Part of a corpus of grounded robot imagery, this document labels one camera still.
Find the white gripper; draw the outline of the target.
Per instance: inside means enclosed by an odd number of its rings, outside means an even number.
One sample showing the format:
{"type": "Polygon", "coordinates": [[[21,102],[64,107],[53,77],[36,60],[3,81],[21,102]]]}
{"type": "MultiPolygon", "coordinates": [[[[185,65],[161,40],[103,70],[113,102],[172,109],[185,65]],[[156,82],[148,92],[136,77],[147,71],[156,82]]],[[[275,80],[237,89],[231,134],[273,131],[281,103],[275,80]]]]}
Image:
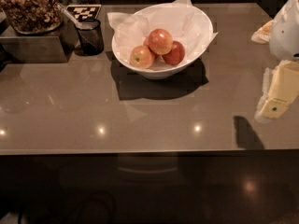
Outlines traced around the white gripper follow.
{"type": "Polygon", "coordinates": [[[263,95],[255,119],[268,123],[279,119],[299,95],[299,0],[288,0],[272,21],[251,36],[259,44],[269,42],[270,52],[281,61],[263,74],[263,95]]]}

